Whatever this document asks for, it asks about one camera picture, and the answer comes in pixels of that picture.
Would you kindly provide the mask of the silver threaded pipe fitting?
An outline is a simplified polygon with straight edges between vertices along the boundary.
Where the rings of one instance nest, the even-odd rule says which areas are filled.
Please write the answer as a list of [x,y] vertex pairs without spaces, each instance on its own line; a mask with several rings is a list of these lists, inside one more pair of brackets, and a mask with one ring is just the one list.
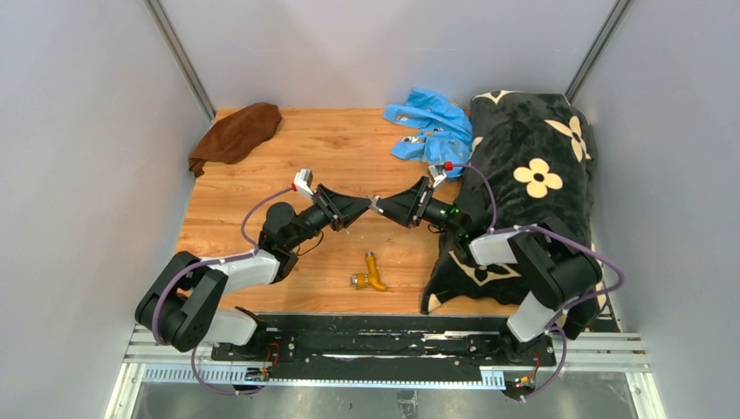
[[371,198],[371,204],[369,205],[369,209],[372,210],[372,211],[374,211],[374,212],[376,212],[377,214],[382,214],[383,213],[383,209],[381,209],[378,206],[378,201],[379,200],[380,200],[380,197],[379,196],[373,196]]

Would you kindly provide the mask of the yellow brass water faucet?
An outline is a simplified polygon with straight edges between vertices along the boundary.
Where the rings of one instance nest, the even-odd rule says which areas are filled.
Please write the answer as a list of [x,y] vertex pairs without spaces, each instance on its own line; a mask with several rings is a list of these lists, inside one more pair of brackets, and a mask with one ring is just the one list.
[[387,292],[388,286],[382,282],[376,256],[372,251],[365,255],[367,272],[354,273],[349,277],[350,285],[355,289],[372,288],[378,292]]

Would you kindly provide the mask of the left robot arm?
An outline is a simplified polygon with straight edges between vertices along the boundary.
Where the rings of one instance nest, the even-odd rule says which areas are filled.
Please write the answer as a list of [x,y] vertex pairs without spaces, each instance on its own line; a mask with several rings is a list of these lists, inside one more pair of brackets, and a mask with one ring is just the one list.
[[324,185],[312,192],[310,206],[301,212],[278,198],[273,194],[260,202],[267,211],[258,238],[247,239],[250,250],[216,258],[179,251],[169,259],[134,311],[135,321],[156,343],[181,353],[202,343],[229,343],[245,360],[260,359],[267,349],[260,319],[241,307],[222,307],[222,298],[286,279],[303,242],[326,228],[347,228],[373,204]]

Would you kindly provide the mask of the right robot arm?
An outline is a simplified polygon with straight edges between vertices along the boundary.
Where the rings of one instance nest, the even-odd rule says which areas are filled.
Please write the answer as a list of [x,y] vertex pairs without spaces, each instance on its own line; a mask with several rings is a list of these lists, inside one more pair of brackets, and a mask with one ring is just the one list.
[[555,327],[569,340],[588,328],[600,311],[597,286],[603,274],[593,251],[566,223],[551,216],[490,233],[488,194],[462,191],[446,203],[434,197],[430,183],[423,176],[410,189],[374,200],[376,212],[403,227],[426,222],[440,231],[421,313],[457,297],[517,306],[498,341],[499,353],[512,364],[531,356],[533,341]]

